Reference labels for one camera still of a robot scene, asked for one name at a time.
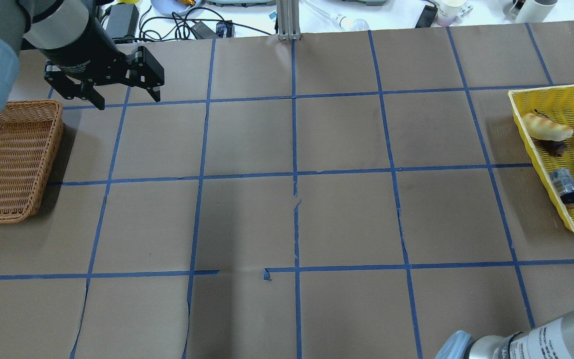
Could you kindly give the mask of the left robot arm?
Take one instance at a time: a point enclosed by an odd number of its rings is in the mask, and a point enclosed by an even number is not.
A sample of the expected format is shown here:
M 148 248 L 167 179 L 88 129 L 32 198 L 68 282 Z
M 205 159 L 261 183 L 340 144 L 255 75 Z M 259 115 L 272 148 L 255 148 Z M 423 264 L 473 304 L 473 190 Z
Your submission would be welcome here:
M 121 52 L 95 9 L 105 0 L 0 0 L 0 112 L 20 72 L 24 42 L 46 57 L 44 78 L 65 99 L 105 108 L 98 86 L 123 84 L 161 100 L 164 67 L 144 46 Z

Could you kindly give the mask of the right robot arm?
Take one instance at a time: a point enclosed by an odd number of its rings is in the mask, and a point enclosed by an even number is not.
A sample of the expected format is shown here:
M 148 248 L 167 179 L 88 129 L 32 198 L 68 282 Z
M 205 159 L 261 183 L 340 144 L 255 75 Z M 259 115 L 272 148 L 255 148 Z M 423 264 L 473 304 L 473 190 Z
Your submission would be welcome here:
M 503 336 L 457 331 L 436 357 L 574 359 L 574 236 L 540 185 L 513 184 L 503 202 L 534 325 Z

